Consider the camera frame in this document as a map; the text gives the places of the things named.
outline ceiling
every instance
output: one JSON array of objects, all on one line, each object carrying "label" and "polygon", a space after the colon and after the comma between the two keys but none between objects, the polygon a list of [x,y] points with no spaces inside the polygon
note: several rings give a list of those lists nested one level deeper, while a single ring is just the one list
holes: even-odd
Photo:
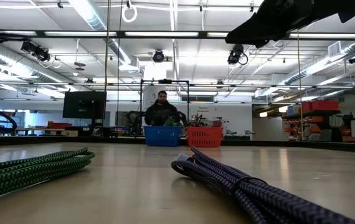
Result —
[{"label": "ceiling", "polygon": [[[0,0],[0,6],[55,6],[57,2],[52,0]],[[133,6],[160,7],[164,10],[138,8],[136,20],[130,23],[120,20],[121,7],[117,6],[121,4],[121,1],[111,2],[113,7],[110,14],[110,30],[171,30],[170,13],[167,11],[169,0],[131,0]],[[248,7],[251,2],[243,0],[230,0],[228,2],[223,0],[204,0],[204,6],[215,6],[216,9],[233,11],[205,11],[204,15],[202,15],[199,10],[200,1],[179,0],[179,9],[194,9],[198,7],[198,10],[179,11],[175,30],[202,30],[202,17],[204,16],[204,30],[231,31],[249,19],[252,12],[234,11],[234,7],[229,9],[226,6]],[[255,6],[258,6],[261,2],[261,0],[254,0]],[[62,1],[62,4],[65,6],[63,9],[57,7],[40,10],[0,9],[0,29],[90,30],[88,24],[76,10],[68,7],[68,1]],[[106,20],[107,0],[95,1],[95,4],[98,6],[101,17]],[[132,11],[127,11],[127,18],[130,18],[132,13]],[[355,18],[342,24],[338,16],[335,15],[315,22],[303,30],[307,32],[355,32]],[[106,43],[102,39],[80,40],[77,61],[85,63],[87,66],[85,71],[79,72],[77,76],[73,75],[76,67],[73,63],[75,62],[77,40],[34,38],[32,41],[43,48],[49,49],[52,55],[61,60],[62,66],[60,68],[49,67],[52,71],[75,82],[84,82],[87,78],[93,77],[96,82],[104,81]],[[262,49],[256,49],[254,46],[245,46],[249,63],[242,67],[236,67],[233,71],[227,64],[227,57],[232,45],[226,44],[224,40],[178,39],[176,42],[179,54],[180,80],[189,80],[197,83],[216,83],[217,80],[224,80],[225,83],[278,84],[279,80],[273,75],[284,76],[298,69],[298,42],[296,41],[270,42]],[[326,53],[328,46],[333,43],[334,41],[300,41],[300,65],[304,65],[306,62]],[[119,40],[119,45],[127,54],[137,56],[142,66],[151,63],[149,55],[157,49],[163,50],[170,59],[173,57],[171,39],[121,39]],[[20,42],[7,42],[3,46],[20,55],[25,55],[20,50]],[[281,46],[284,46],[284,49],[275,55]],[[112,78],[119,75],[124,77],[121,78],[124,82],[137,82],[140,80],[139,74],[118,71],[116,57],[111,53],[109,56],[112,56],[114,60],[108,61],[108,77]],[[164,65],[168,70],[168,78],[174,78],[172,62],[164,62]],[[329,68],[329,70],[317,73],[315,76],[332,77],[336,75],[338,69],[342,70],[342,67],[336,66],[336,69]]]}]

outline red basket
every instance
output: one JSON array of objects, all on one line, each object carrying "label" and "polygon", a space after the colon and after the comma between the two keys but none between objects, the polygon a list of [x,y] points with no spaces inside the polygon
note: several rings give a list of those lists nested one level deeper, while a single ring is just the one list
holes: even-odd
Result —
[{"label": "red basket", "polygon": [[219,147],[223,128],[187,127],[187,143],[196,147]]}]

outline shelf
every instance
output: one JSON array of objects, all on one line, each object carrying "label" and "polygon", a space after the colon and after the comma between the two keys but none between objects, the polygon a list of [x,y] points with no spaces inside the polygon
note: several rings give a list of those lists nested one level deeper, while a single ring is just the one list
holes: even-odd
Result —
[{"label": "shelf", "polygon": [[[334,115],[334,114],[339,114],[341,113],[339,110],[314,110],[314,111],[307,111],[303,113],[303,117],[307,116],[324,116],[324,115]],[[296,118],[301,118],[301,114],[291,114],[291,115],[286,115],[282,116],[283,119],[296,119]]]}]

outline plastic basket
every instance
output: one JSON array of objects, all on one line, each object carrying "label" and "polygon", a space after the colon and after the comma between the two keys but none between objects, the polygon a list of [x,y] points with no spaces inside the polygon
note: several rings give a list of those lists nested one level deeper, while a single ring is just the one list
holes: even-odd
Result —
[{"label": "plastic basket", "polygon": [[219,147],[223,128],[187,127],[187,143],[196,147]]},{"label": "plastic basket", "polygon": [[148,146],[178,146],[180,135],[181,127],[144,127],[144,136]]}]

